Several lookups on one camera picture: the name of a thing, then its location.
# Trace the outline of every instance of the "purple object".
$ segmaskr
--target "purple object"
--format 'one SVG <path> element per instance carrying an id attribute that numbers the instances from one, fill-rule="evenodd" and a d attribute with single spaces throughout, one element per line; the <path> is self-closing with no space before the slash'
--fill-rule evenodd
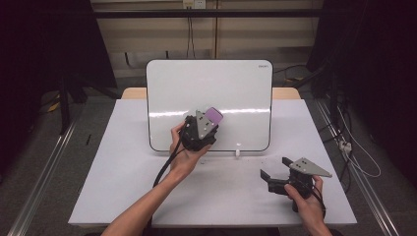
<path id="1" fill-rule="evenodd" d="M 205 116 L 214 124 L 214 126 L 218 125 L 223 119 L 223 115 L 214 107 L 207 110 Z"/>

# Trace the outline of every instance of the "human hand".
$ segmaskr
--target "human hand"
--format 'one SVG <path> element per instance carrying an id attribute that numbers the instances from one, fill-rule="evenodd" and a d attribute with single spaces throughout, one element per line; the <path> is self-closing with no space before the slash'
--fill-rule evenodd
<path id="1" fill-rule="evenodd" d="M 184 125 L 185 121 L 171 129 L 172 144 L 169 148 L 169 153 L 172 153 L 175 150 L 175 147 L 180 141 L 179 132 Z M 171 162 L 168 175 L 174 176 L 176 181 L 181 182 L 194 170 L 200 157 L 206 154 L 209 148 L 211 148 L 211 145 L 205 146 L 199 151 L 190 151 L 184 149 L 183 145 L 180 144 L 177 150 L 177 156 Z"/>
<path id="2" fill-rule="evenodd" d="M 323 180 L 317 175 L 313 175 L 315 181 L 314 190 L 318 196 L 323 192 Z M 322 205 L 311 195 L 308 199 L 303 199 L 298 191 L 291 185 L 284 186 L 288 193 L 288 198 L 294 200 L 298 206 L 298 213 L 303 220 L 304 228 L 312 235 L 331 235 L 325 225 Z"/>

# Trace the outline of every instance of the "white board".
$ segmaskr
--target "white board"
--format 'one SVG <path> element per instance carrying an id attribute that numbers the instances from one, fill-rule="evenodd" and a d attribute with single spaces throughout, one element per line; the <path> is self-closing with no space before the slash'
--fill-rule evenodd
<path id="1" fill-rule="evenodd" d="M 223 114 L 210 150 L 269 145 L 272 65 L 266 60 L 153 60 L 147 65 L 149 143 L 166 151 L 169 131 L 187 114 Z"/>

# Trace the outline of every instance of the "white tabletop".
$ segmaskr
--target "white tabletop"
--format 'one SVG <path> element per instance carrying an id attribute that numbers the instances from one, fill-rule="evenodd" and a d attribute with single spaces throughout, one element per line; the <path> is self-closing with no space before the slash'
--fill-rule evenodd
<path id="1" fill-rule="evenodd" d="M 118 100 L 70 224 L 109 224 L 151 189 L 168 153 L 149 146 L 145 100 Z M 307 157 L 334 177 L 324 178 L 328 224 L 353 224 L 356 218 L 337 180 L 304 100 L 274 100 L 269 148 L 263 152 L 210 152 L 153 216 L 154 227 L 261 227 L 300 224 L 292 202 L 268 192 L 260 177 L 288 178 L 281 164 Z"/>

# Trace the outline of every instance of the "black curtain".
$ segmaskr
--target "black curtain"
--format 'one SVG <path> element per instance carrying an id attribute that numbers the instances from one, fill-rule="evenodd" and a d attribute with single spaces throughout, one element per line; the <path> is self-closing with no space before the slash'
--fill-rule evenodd
<path id="1" fill-rule="evenodd" d="M 362 16 L 361 8 L 353 16 Z M 416 125 L 417 5 L 414 1 L 369 0 L 352 34 L 352 45 L 337 61 L 335 71 L 355 109 L 367 123 L 392 163 L 417 187 Z M 346 22 L 321 19 L 310 69 L 331 53 Z M 319 92 L 329 87 L 322 79 Z"/>
<path id="2" fill-rule="evenodd" d="M 73 10 L 92 12 L 89 0 L 0 1 L 1 172 L 25 143 L 41 96 L 58 90 L 62 76 L 116 87 L 95 18 L 47 14 Z"/>

